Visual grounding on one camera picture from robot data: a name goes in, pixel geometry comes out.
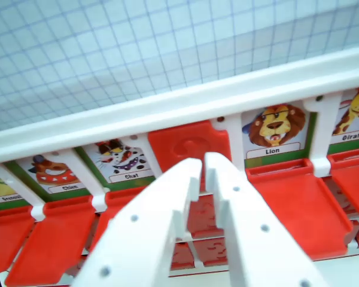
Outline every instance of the animal picture card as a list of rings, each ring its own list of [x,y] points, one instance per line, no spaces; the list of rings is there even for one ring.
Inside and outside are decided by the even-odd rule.
[[[85,188],[65,163],[47,160],[40,154],[16,162],[49,194]]]
[[[0,178],[0,203],[23,199]]]
[[[302,101],[267,106],[242,114],[245,158],[304,149],[310,113]]]
[[[331,143],[359,139],[359,88],[343,92]]]
[[[142,150],[124,145],[119,139],[82,148],[110,184],[153,176]]]

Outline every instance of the dog collar illustration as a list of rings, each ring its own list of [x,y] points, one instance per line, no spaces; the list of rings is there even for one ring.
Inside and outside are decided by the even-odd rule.
[[[62,185],[79,182],[65,163],[55,163],[42,155],[33,157],[33,168],[29,172],[35,173],[39,184]]]

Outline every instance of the cat illustration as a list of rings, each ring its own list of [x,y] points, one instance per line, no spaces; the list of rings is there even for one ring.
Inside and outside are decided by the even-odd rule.
[[[105,142],[96,143],[100,153],[99,168],[111,164],[114,173],[120,173],[121,170],[130,170],[134,166],[141,170],[145,168],[146,159],[139,148],[132,148],[124,145],[119,139],[111,139]]]

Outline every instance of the giraffe illustration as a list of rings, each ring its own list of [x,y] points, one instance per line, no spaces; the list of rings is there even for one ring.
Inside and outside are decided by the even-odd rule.
[[[359,118],[359,89],[358,93],[352,99],[348,110],[345,112],[340,122],[336,125],[333,136],[345,133],[356,118]]]

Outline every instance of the grid pattern surface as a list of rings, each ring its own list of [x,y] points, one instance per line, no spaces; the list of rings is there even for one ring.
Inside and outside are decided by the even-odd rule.
[[[359,0],[0,0],[0,130],[359,46]]]

